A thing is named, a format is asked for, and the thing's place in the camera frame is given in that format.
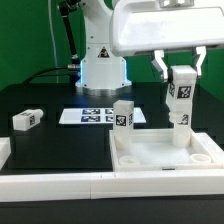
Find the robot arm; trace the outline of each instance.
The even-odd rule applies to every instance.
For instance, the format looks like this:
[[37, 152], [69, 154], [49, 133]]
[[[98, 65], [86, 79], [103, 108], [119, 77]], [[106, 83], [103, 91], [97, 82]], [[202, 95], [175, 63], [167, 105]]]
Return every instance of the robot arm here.
[[114, 1], [110, 46], [117, 56], [154, 54], [153, 65], [168, 80], [163, 62], [166, 50], [195, 48], [194, 68], [172, 66], [166, 104], [174, 124], [173, 144], [190, 144], [192, 99], [206, 47], [224, 43], [223, 0], [120, 0]]

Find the black table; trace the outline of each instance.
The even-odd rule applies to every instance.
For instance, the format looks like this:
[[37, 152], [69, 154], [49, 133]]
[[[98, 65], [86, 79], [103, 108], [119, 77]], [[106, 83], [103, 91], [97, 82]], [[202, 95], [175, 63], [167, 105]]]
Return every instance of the black table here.
[[[10, 137], [12, 154], [0, 175], [112, 171], [112, 124], [60, 125], [64, 108], [110, 108], [118, 99], [141, 107], [146, 124], [169, 128], [166, 84], [135, 83], [130, 93], [95, 97], [68, 84], [12, 85], [0, 92], [0, 137]], [[42, 109], [41, 124], [14, 131], [12, 116]], [[224, 149], [224, 104], [197, 86], [192, 129], [206, 132]], [[104, 200], [0, 203], [0, 223], [223, 223], [224, 196], [149, 197]]]

